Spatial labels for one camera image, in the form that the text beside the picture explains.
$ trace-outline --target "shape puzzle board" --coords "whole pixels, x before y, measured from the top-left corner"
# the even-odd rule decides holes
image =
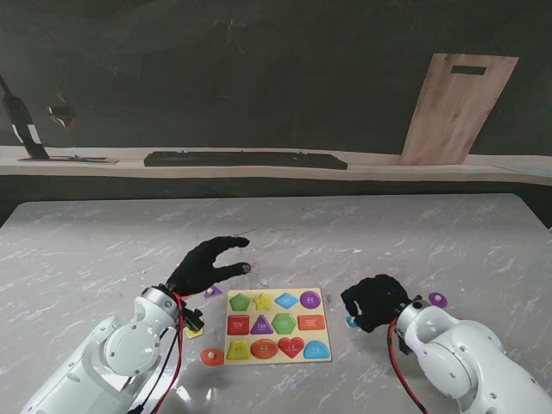
[[[331,361],[320,289],[229,291],[226,306],[225,364]]]

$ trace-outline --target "red heart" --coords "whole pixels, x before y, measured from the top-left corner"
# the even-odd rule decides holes
[[[294,358],[301,349],[304,347],[304,341],[301,338],[282,338],[278,341],[278,347],[282,350],[284,354],[290,358]]]

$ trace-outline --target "yellow puzzle piece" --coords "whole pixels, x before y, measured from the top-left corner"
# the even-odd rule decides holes
[[[198,336],[201,336],[204,334],[204,329],[200,329],[199,331],[193,331],[187,326],[184,327],[184,332],[186,333],[186,336],[188,336],[190,339],[197,338]]]
[[[258,310],[258,311],[262,311],[262,310],[269,311],[270,310],[270,303],[272,302],[272,300],[267,295],[265,295],[264,293],[259,295],[259,297],[253,299],[253,301],[255,302],[255,309],[256,310]]]
[[[227,360],[248,360],[249,346],[247,341],[232,341],[228,348]]]

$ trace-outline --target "orange oval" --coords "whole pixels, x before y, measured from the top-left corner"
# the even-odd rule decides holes
[[[251,354],[260,360],[269,360],[278,353],[278,345],[270,339],[260,339],[251,344]]]

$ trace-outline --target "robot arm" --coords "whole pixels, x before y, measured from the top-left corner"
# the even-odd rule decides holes
[[[462,414],[552,412],[552,399],[531,375],[510,360],[485,325],[461,321],[415,301],[396,329],[431,384],[455,398]]]
[[[103,320],[23,408],[22,414],[125,413],[160,362],[160,335],[175,326],[176,302],[157,288],[135,299],[135,315]],[[119,390],[105,372],[128,377]]]
[[[396,319],[401,350],[413,352],[431,384],[455,398],[462,414],[545,414],[552,398],[505,356],[485,325],[462,321],[417,298],[387,275],[366,278],[342,293],[347,310],[367,332]]]
[[[248,273],[248,263],[214,268],[216,257],[246,247],[242,237],[217,237],[194,248],[166,286],[147,288],[135,299],[135,315],[126,322],[103,320],[25,405],[21,414],[123,414],[129,411],[160,363],[160,337],[179,320],[172,292],[199,293],[216,282]],[[199,330],[201,312],[183,309],[185,323]],[[109,378],[123,379],[116,387]]]

